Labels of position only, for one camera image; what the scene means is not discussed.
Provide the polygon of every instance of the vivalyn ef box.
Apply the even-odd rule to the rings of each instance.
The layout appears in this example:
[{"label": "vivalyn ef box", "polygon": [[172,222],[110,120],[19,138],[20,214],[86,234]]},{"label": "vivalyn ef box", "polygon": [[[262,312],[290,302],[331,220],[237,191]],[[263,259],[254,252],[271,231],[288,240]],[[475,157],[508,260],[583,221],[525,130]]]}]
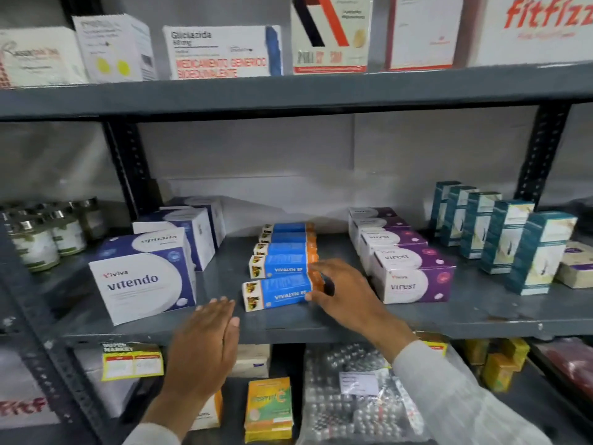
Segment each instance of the vivalyn ef box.
[{"label": "vivalyn ef box", "polygon": [[171,79],[282,75],[279,26],[164,27]]},{"label": "vivalyn ef box", "polygon": [[197,418],[193,421],[190,431],[205,430],[206,428],[218,428],[222,418],[222,393],[219,390],[212,395]]},{"label": "vivalyn ef box", "polygon": [[391,0],[388,70],[438,70],[453,65],[463,0]]},{"label": "vivalyn ef box", "polygon": [[0,29],[0,88],[62,84],[88,84],[73,30]]},{"label": "vivalyn ef box", "polygon": [[309,264],[317,261],[316,254],[256,255],[249,260],[249,276],[264,279],[292,273],[308,273]]},{"label": "vivalyn ef box", "polygon": [[494,203],[480,268],[486,273],[508,273],[523,234],[533,201],[501,200]]},{"label": "vivalyn ef box", "polygon": [[505,286],[519,295],[546,294],[575,224],[576,217],[564,212],[532,212]]},{"label": "vivalyn ef box", "polygon": [[266,254],[317,254],[317,243],[258,243],[255,247],[253,247],[253,254],[255,256],[265,256]]},{"label": "vivalyn ef box", "polygon": [[360,255],[360,234],[364,231],[382,232],[391,231],[399,232],[409,230],[410,225],[402,217],[388,217],[388,218],[360,218],[352,220],[354,233],[354,248]]},{"label": "vivalyn ef box", "polygon": [[463,222],[465,221],[465,209],[467,198],[471,192],[478,192],[474,186],[453,186],[449,189],[445,217],[441,228],[441,243],[446,247],[459,245]]},{"label": "vivalyn ef box", "polygon": [[435,196],[432,201],[431,219],[428,224],[428,227],[435,232],[435,237],[441,235],[449,191],[453,186],[463,186],[463,184],[459,181],[438,181],[436,183]]},{"label": "vivalyn ef box", "polygon": [[150,29],[128,14],[72,17],[93,82],[158,79]]},{"label": "vivalyn ef box", "polygon": [[272,223],[263,225],[262,232],[315,232],[315,223]]},{"label": "vivalyn ef box", "polygon": [[371,266],[371,279],[383,303],[449,299],[455,266],[434,248],[380,248]]},{"label": "vivalyn ef box", "polygon": [[210,229],[214,238],[214,247],[222,244],[226,237],[224,218],[222,217],[222,204],[219,198],[194,197],[174,197],[167,203],[167,206],[159,208],[160,210],[204,208],[208,210],[208,219],[210,220]]},{"label": "vivalyn ef box", "polygon": [[106,239],[89,267],[115,326],[196,305],[183,228]]},{"label": "vivalyn ef box", "polygon": [[397,217],[397,213],[393,208],[349,208],[348,209],[348,234],[350,241],[356,243],[356,235],[354,228],[354,220],[363,218],[389,218]]},{"label": "vivalyn ef box", "polygon": [[465,221],[461,232],[460,253],[468,259],[482,256],[494,203],[502,198],[499,192],[473,192],[467,198]]},{"label": "vivalyn ef box", "polygon": [[428,242],[413,230],[402,231],[363,231],[360,235],[360,262],[367,275],[371,274],[371,258],[375,250],[422,247]]},{"label": "vivalyn ef box", "polygon": [[292,437],[289,378],[250,381],[245,409],[245,443]]},{"label": "vivalyn ef box", "polygon": [[295,74],[366,72],[372,0],[292,0]]},{"label": "vivalyn ef box", "polygon": [[465,0],[456,64],[593,59],[592,0]]},{"label": "vivalyn ef box", "polygon": [[132,227],[134,234],[182,227],[191,248],[191,260],[198,272],[206,269],[214,256],[214,242],[206,209],[158,210],[143,215],[132,223]]},{"label": "vivalyn ef box", "polygon": [[263,232],[260,234],[259,243],[317,243],[317,235],[314,232]]},{"label": "vivalyn ef box", "polygon": [[307,292],[323,290],[323,287],[323,278],[318,272],[244,282],[242,292],[245,311],[300,303],[305,299]]},{"label": "vivalyn ef box", "polygon": [[229,374],[233,378],[268,378],[271,345],[239,345],[237,360]]},{"label": "vivalyn ef box", "polygon": [[556,279],[573,289],[593,287],[593,247],[569,240]]}]

